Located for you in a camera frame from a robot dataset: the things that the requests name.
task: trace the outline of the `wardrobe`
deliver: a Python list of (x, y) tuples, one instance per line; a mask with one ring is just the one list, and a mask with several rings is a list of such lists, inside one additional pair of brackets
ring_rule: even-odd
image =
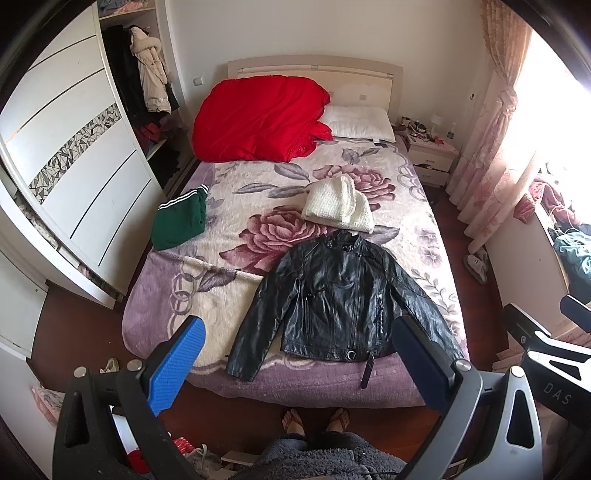
[[(182, 110), (165, 3), (150, 0), (103, 18), (96, 3), (83, 11), (31, 65), (0, 112), (0, 224), (10, 221), (0, 247), (14, 251), (21, 271), (59, 278), (108, 307), (128, 292), (158, 204), (196, 161), (186, 129), (142, 151), (105, 53), (102, 30), (114, 24), (161, 38)], [(150, 157), (163, 145), (179, 153), (178, 170), (160, 186)]]

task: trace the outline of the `bottle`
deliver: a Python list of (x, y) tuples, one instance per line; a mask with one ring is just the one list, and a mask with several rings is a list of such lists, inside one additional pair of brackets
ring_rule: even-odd
[(449, 132), (447, 132), (447, 137), (449, 138), (449, 140), (453, 140), (453, 137), (456, 136), (454, 130), (456, 129), (456, 123), (454, 122), (452, 127), (449, 129)]

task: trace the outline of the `nightstand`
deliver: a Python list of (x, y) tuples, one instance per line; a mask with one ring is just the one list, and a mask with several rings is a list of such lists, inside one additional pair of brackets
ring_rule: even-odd
[(421, 183), (437, 187), (445, 185), (449, 169), (459, 153), (455, 147), (447, 142), (437, 145), (410, 135), (407, 138), (410, 143), (408, 158), (413, 162)]

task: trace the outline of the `white knit sweater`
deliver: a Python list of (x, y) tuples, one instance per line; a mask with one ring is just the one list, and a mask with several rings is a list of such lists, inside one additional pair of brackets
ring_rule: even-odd
[(341, 175), (310, 185), (310, 193), (301, 213), (314, 223), (372, 233), (374, 217), (365, 195), (355, 190), (353, 179)]

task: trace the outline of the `curtain tie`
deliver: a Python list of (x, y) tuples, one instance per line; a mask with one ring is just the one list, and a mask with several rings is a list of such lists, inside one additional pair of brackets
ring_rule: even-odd
[(501, 101), (501, 113), (505, 116), (513, 115), (517, 108), (517, 94), (512, 87), (507, 87), (499, 93), (499, 100)]

